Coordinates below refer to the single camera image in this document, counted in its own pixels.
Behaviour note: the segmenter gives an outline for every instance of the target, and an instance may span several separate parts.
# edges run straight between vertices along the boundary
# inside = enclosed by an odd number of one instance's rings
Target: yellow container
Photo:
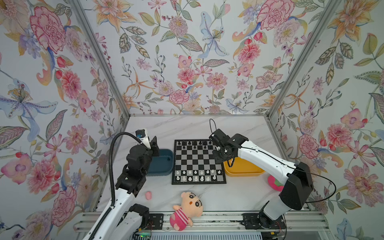
[[[224,163],[225,173],[230,177],[251,177],[259,176],[265,171],[258,166],[250,163],[247,160],[242,158],[235,158],[235,162],[232,167],[229,167],[228,164]]]

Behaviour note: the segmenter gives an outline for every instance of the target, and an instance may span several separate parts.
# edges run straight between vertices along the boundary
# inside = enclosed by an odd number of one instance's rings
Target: stuffed doll
[[[170,216],[170,224],[176,231],[182,231],[187,225],[193,226],[191,217],[200,217],[203,213],[203,205],[193,192],[181,194],[181,206],[174,205],[175,212]]]

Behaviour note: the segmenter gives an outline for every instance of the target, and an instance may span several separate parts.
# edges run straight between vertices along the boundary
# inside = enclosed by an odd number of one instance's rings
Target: blue tray
[[[147,176],[166,176],[172,172],[173,153],[169,149],[160,149],[159,157],[153,157]]]

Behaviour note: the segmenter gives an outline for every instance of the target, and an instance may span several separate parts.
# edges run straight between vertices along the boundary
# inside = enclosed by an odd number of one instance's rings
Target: marble table
[[[147,128],[150,139],[157,136],[159,148],[173,151],[175,139],[207,139],[211,131],[209,118],[215,120],[217,128],[233,136],[240,133],[266,151],[280,157],[268,126],[261,116],[143,116],[131,117],[126,131]],[[129,149],[137,142],[123,136],[113,165],[114,181],[127,163]],[[260,210],[278,192],[267,182],[269,174],[258,177],[229,177],[227,184],[171,185],[172,174],[168,176],[147,177],[143,188],[134,203],[147,206],[150,211],[173,211],[172,206],[181,203],[180,195],[192,191],[200,196],[204,211],[251,211]],[[152,199],[146,200],[145,193],[152,192]],[[100,198],[97,211],[102,211],[111,197],[109,180]]]

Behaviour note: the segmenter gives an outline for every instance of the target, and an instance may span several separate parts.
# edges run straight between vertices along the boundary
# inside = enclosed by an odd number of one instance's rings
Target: floral wallpaper
[[[0,43],[0,239],[75,239],[127,120],[66,0],[0,0]]]
[[[326,3],[82,1],[133,115],[266,113]]]
[[[383,9],[343,0],[272,117],[289,159],[335,182],[311,205],[339,240],[384,238]],[[312,177],[309,201],[333,193]]]

